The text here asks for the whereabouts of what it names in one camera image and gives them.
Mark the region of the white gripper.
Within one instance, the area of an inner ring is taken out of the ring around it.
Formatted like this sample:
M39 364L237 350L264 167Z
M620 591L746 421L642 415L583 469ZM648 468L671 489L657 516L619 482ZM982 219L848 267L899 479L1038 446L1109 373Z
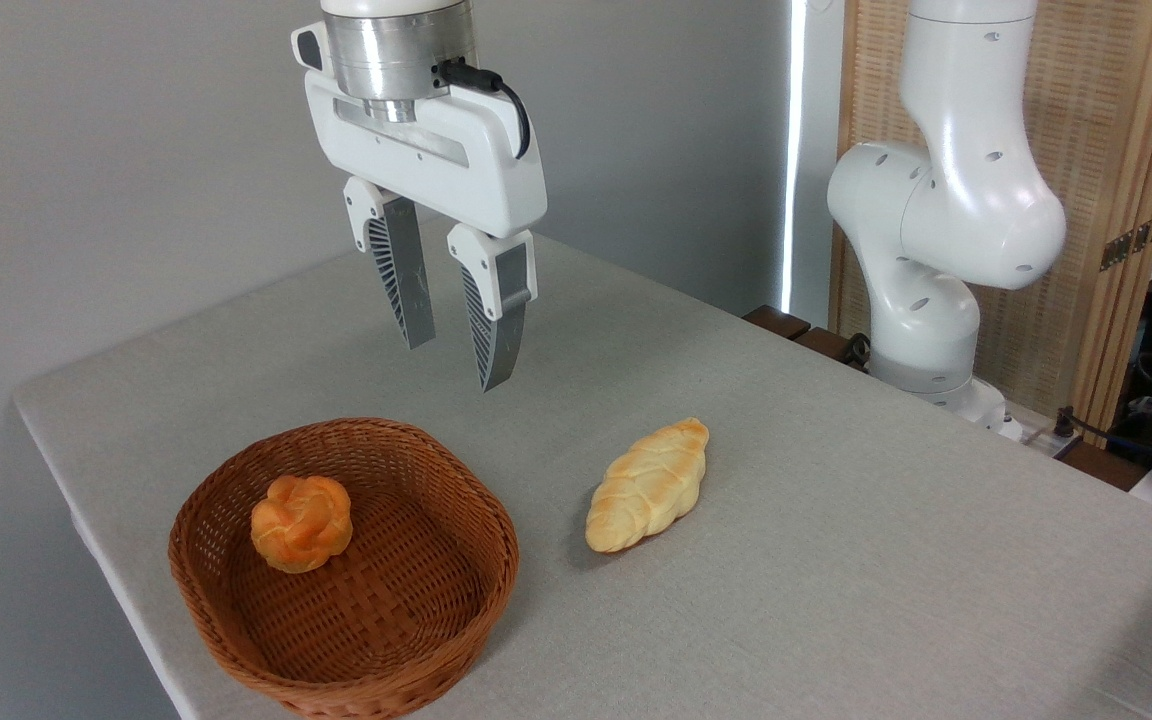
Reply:
M535 237L525 229L548 209L539 143L515 156L515 106L450 88L416 100L410 122L389 122L370 118L321 71L308 70L303 86L326 159L353 176L343 196L355 247L374 262L408 348L435 338L417 202L460 222L447 243L460 264L477 378L484 392L508 381L526 304L538 297Z

